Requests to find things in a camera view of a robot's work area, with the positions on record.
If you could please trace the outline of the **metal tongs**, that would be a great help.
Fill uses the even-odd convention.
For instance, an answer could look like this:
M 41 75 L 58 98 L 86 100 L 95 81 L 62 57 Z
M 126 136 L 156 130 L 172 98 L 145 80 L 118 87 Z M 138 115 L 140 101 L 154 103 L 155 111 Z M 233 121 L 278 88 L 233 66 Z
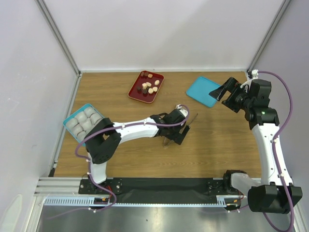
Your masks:
M 186 125 L 185 125 L 183 128 L 180 129 L 179 133 L 182 133 L 182 132 L 185 130 L 185 127 L 186 127 L 186 126 L 190 126 L 190 125 L 195 121 L 195 119 L 197 118 L 197 116 L 198 116 L 198 113 L 196 113 L 196 114 L 193 116 L 193 118 L 192 118 L 189 122 L 187 122 Z M 163 147 L 168 147 L 168 146 L 171 145 L 172 143 L 175 143 L 175 142 L 172 141 L 172 140 L 170 140 L 170 139 L 168 139 L 168 138 L 164 138 L 164 141 L 163 141 L 162 145 L 163 145 Z

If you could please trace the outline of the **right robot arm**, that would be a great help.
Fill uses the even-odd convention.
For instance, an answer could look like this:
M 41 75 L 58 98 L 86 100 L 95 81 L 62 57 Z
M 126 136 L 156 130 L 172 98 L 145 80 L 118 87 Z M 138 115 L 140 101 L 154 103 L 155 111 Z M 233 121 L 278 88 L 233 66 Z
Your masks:
M 234 194 L 240 191 L 248 198 L 253 212 L 288 214 L 302 198 L 301 187 L 296 187 L 287 171 L 277 132 L 279 117 L 277 111 L 269 107 L 271 83 L 253 79 L 248 90 L 235 78 L 230 77 L 223 85 L 210 92 L 210 96 L 220 101 L 226 92 L 230 95 L 222 104 L 233 112 L 245 112 L 257 146 L 261 162 L 262 178 L 253 180 L 245 171 L 228 170 L 222 182 L 223 191 Z

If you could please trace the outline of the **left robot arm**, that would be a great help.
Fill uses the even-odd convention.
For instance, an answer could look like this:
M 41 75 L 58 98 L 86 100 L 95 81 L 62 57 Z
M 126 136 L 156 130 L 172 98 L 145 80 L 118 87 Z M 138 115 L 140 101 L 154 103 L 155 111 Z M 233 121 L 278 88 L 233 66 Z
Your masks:
M 107 161 L 120 144 L 140 138 L 165 137 L 180 145 L 190 130 L 186 125 L 188 118 L 188 108 L 177 105 L 170 113 L 151 115 L 133 122 L 118 123 L 109 118 L 100 120 L 86 135 L 84 143 L 90 159 L 90 189 L 95 193 L 105 190 Z

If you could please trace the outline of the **blue tin lid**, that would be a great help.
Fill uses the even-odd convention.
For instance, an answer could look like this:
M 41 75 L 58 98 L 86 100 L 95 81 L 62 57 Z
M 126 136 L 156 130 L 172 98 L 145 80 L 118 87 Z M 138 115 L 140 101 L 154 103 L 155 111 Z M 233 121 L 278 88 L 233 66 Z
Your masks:
M 220 85 L 210 79 L 200 76 L 187 89 L 186 95 L 203 104 L 208 108 L 212 108 L 217 100 L 209 95 L 210 92 L 219 88 Z

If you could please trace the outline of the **white paper cup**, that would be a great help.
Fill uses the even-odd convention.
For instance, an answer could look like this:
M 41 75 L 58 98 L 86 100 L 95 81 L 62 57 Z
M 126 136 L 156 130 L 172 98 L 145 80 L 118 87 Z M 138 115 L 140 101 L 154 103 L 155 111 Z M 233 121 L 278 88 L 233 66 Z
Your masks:
M 85 131 L 81 131 L 80 133 L 78 133 L 77 135 L 77 139 L 81 142 L 82 140 L 84 140 L 84 138 L 86 137 L 86 132 Z
M 84 111 L 77 113 L 74 118 L 78 120 L 78 123 L 81 123 L 87 120 L 87 116 L 85 115 Z
M 94 127 L 90 118 L 87 118 L 85 121 L 80 122 L 80 125 L 82 126 L 84 131 L 90 131 Z
M 94 113 L 90 116 L 93 125 L 97 124 L 98 121 L 102 120 L 102 116 L 98 113 Z
M 93 107 L 87 107 L 84 109 L 84 113 L 87 117 L 91 117 L 93 114 L 96 113 L 96 110 Z
M 68 130 L 72 130 L 76 125 L 78 125 L 78 120 L 75 118 L 71 118 L 67 123 L 66 127 Z
M 77 137 L 79 133 L 83 132 L 83 128 L 80 125 L 76 125 L 71 129 L 71 132 L 74 137 Z

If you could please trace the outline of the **blue tin box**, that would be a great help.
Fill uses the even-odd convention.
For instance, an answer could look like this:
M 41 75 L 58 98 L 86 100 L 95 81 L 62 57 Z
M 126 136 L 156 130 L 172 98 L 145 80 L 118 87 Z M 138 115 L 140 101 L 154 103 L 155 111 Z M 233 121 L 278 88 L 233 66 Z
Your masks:
M 66 118 L 63 126 L 77 142 L 81 142 L 103 118 L 94 106 L 87 103 Z

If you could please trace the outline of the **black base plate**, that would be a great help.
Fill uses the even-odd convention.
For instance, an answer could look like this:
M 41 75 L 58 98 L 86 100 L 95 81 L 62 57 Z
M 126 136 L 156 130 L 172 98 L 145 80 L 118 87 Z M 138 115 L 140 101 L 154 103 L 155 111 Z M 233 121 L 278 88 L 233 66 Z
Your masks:
M 101 184 L 110 187 L 117 199 L 159 200 L 178 203 L 225 195 L 223 181 L 212 178 L 111 178 Z

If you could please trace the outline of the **right aluminium frame post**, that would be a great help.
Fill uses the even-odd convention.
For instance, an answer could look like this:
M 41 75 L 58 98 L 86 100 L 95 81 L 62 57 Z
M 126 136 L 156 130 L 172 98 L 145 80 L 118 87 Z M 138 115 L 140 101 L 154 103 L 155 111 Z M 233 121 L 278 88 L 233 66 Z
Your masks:
M 278 27 L 279 23 L 281 22 L 283 16 L 285 15 L 287 9 L 289 8 L 291 4 L 291 0 L 283 0 L 274 19 L 272 20 L 265 36 L 262 39 L 262 42 L 260 43 L 255 55 L 253 56 L 248 68 L 246 69 L 246 72 L 253 70 L 257 62 L 259 61 L 263 51 L 267 47 L 268 42 L 270 41 L 272 35 L 274 34 L 276 28 Z

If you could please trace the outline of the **aluminium frame post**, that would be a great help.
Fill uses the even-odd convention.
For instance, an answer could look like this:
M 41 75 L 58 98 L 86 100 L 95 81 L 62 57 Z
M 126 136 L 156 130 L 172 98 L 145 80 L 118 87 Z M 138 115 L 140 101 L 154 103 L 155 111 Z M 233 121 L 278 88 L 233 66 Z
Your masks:
M 267 47 L 268 42 L 270 41 L 272 35 L 274 34 L 276 28 L 278 27 L 279 23 L 281 22 L 283 16 L 285 15 L 287 9 L 289 8 L 291 4 L 291 0 L 283 0 L 274 19 L 272 20 L 265 36 L 262 39 L 262 42 L 260 43 L 255 55 L 253 56 L 248 68 L 246 69 L 246 72 L 253 70 L 257 62 L 259 61 L 263 51 Z
M 49 26 L 52 34 L 54 35 L 58 45 L 60 46 L 62 52 L 64 53 L 67 61 L 69 62 L 69 65 L 72 67 L 73 71 L 75 72 L 75 74 L 77 76 L 80 76 L 81 71 L 78 68 L 78 65 L 75 61 L 75 59 L 73 58 L 70 49 L 67 45 L 67 43 L 65 42 L 56 21 L 54 20 L 46 2 L 44 0 L 35 0 L 37 6 L 39 7 L 39 10 L 41 12 L 41 14 L 43 15 L 47 25 Z

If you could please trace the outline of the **left aluminium frame post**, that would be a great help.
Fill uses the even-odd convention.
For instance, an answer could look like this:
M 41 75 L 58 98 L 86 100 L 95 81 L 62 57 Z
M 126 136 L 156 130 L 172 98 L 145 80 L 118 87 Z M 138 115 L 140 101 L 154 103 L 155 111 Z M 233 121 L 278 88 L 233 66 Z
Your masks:
M 60 46 L 62 52 L 64 53 L 67 61 L 69 62 L 69 65 L 72 67 L 73 71 L 75 72 L 75 74 L 77 76 L 80 76 L 81 71 L 78 68 L 78 65 L 75 61 L 75 59 L 73 58 L 70 49 L 67 45 L 67 43 L 65 42 L 56 21 L 54 20 L 46 2 L 44 0 L 35 0 L 37 6 L 39 7 L 39 10 L 41 12 L 41 14 L 43 15 L 47 25 L 49 26 L 52 34 L 54 35 L 58 45 Z

